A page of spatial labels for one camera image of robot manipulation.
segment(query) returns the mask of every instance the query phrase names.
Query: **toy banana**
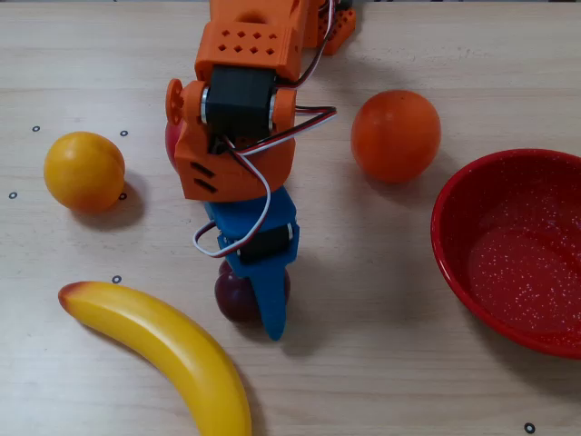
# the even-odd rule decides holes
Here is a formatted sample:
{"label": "toy banana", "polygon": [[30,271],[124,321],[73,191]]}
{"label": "toy banana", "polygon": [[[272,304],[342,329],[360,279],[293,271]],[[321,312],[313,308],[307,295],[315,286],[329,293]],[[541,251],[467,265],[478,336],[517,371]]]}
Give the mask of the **toy banana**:
{"label": "toy banana", "polygon": [[240,377],[226,352],[196,322],[165,302],[118,284],[72,283],[58,296],[78,321],[124,343],[163,372],[202,436],[251,436]]}

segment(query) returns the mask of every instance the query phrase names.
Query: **table surface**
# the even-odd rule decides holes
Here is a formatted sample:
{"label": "table surface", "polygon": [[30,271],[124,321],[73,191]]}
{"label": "table surface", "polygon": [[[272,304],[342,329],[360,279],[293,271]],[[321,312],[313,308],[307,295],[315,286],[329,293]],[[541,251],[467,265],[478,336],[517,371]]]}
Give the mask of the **table surface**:
{"label": "table surface", "polygon": [[[444,182],[479,156],[578,153],[581,8],[359,13],[357,34],[300,91],[301,103],[335,104],[340,115],[298,141],[287,185],[300,255],[287,331],[273,343],[220,315],[218,261],[191,243],[204,210],[182,198],[163,147],[165,88],[193,79],[208,6],[0,5],[0,434],[197,434],[160,373],[59,306],[64,284],[115,275],[181,308],[225,348],[255,436],[520,435],[527,421],[539,435],[579,434],[579,363],[474,321],[434,262],[429,218]],[[430,99],[443,138],[418,180],[381,188],[353,162],[350,127],[369,97],[393,88]],[[112,139],[128,168],[128,198],[99,218],[69,213],[44,187],[48,147],[78,130]]]}

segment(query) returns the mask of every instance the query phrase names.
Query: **red and white wire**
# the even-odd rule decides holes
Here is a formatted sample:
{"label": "red and white wire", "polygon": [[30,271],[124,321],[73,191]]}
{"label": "red and white wire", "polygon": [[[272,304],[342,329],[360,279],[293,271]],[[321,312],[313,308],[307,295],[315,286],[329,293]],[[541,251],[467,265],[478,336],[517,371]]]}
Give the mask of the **red and white wire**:
{"label": "red and white wire", "polygon": [[213,229],[216,226],[216,222],[214,220],[208,222],[196,233],[193,234],[192,238],[193,245],[202,253],[207,254],[213,258],[227,256],[230,253],[234,253],[235,251],[240,250],[244,245],[249,243],[251,239],[254,237],[254,235],[258,233],[258,231],[261,229],[262,225],[264,224],[264,220],[266,220],[266,214],[269,211],[269,207],[271,207],[271,187],[269,186],[269,183],[266,181],[266,178],[262,175],[260,171],[258,171],[258,169],[252,164],[251,161],[249,161],[246,157],[236,152],[236,147],[228,137],[224,136],[223,139],[232,149],[234,159],[236,159],[240,165],[249,170],[254,176],[256,176],[257,179],[259,179],[262,182],[262,184],[264,185],[264,189],[266,190],[266,201],[264,202],[264,208],[262,209],[261,216],[259,216],[258,220],[256,221],[256,224],[252,226],[248,233],[246,233],[246,235],[243,238],[239,239],[235,243],[231,243],[230,245],[220,249],[217,252],[210,252],[205,248],[202,248],[198,244],[200,238],[206,232],[208,232],[210,229]]}
{"label": "red and white wire", "polygon": [[295,136],[297,136],[299,134],[304,134],[305,132],[308,132],[309,130],[315,129],[315,128],[327,123],[328,121],[333,119],[335,116],[337,116],[337,110],[334,107],[330,108],[330,110],[328,112],[321,113],[320,115],[316,116],[312,120],[309,120],[303,124],[298,125],[296,129],[290,129],[287,134],[283,133],[280,136],[274,135],[270,140],[267,139],[265,142],[261,142],[259,144],[253,145],[253,146],[251,146],[243,151],[237,152],[237,155],[239,155],[239,156],[251,156],[251,155],[256,154],[256,153],[264,152],[265,150],[268,150],[269,148],[272,148],[276,145],[282,144],[282,143],[290,140],[291,138],[294,138]]}
{"label": "red and white wire", "polygon": [[251,146],[243,151],[237,151],[236,146],[232,143],[230,138],[227,136],[223,136],[223,140],[231,149],[231,154],[236,161],[250,171],[257,179],[259,179],[262,184],[264,185],[264,189],[266,190],[266,202],[264,203],[264,208],[262,209],[262,213],[259,216],[256,223],[252,226],[252,228],[246,233],[246,235],[241,238],[240,240],[236,241],[235,243],[231,243],[230,245],[220,249],[217,252],[210,252],[204,248],[202,248],[199,244],[200,238],[208,231],[216,227],[216,222],[214,220],[209,221],[203,227],[201,227],[192,238],[193,245],[202,253],[207,254],[213,258],[220,258],[227,256],[230,253],[234,253],[237,250],[240,250],[244,245],[249,243],[254,235],[261,229],[264,221],[266,220],[266,215],[269,211],[271,206],[271,187],[267,182],[266,178],[262,175],[262,173],[249,161],[246,156],[250,156],[252,154],[261,153],[269,148],[272,148],[276,145],[282,144],[291,138],[297,136],[298,134],[303,134],[308,132],[315,127],[319,127],[320,125],[327,123],[330,119],[334,118],[337,115],[337,109],[332,106],[319,106],[319,107],[308,107],[308,106],[297,106],[296,107],[297,114],[318,114],[314,118],[299,124],[288,131],[282,132],[280,134],[275,134],[269,138],[265,138],[262,141],[258,141],[254,146]]}
{"label": "red and white wire", "polygon": [[299,89],[313,74],[317,65],[319,64],[320,58],[323,56],[323,50],[325,49],[325,45],[327,41],[329,41],[331,31],[333,29],[333,25],[335,22],[335,3],[337,0],[329,0],[329,22],[327,23],[327,32],[325,32],[325,37],[323,38],[323,42],[317,50],[315,57],[310,62],[309,67],[305,70],[305,72],[300,76],[299,80],[296,82],[289,82],[289,83],[279,83],[276,84],[277,88],[286,88],[286,89]]}

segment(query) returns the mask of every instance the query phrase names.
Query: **orange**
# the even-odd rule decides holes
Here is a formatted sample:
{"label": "orange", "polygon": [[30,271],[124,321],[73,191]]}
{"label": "orange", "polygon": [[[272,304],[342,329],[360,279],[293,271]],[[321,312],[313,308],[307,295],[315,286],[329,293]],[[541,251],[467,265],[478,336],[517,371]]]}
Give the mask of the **orange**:
{"label": "orange", "polygon": [[439,148],[440,124],[434,106],[411,91],[371,97],[351,130],[351,151],[359,167],[385,183],[420,175]]}
{"label": "orange", "polygon": [[44,182],[65,207],[99,213],[123,190],[125,162],[119,149],[99,134],[74,132],[58,139],[44,160]]}

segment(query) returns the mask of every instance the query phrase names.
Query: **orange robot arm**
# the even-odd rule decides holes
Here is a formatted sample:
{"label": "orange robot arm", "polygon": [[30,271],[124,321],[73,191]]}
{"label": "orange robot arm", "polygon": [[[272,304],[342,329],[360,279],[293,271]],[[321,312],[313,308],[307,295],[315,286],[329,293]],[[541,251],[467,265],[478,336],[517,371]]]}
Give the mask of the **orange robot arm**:
{"label": "orange robot arm", "polygon": [[[228,153],[220,137],[244,148],[294,125],[296,89],[275,81],[300,77],[303,47],[321,45],[326,0],[211,0],[195,63],[198,80],[184,88],[173,79],[166,113],[182,123],[174,158],[186,198],[238,202],[264,195],[264,187]],[[352,33],[355,13],[339,11],[325,47],[334,53]],[[275,191],[291,172],[294,139],[250,159]]]}

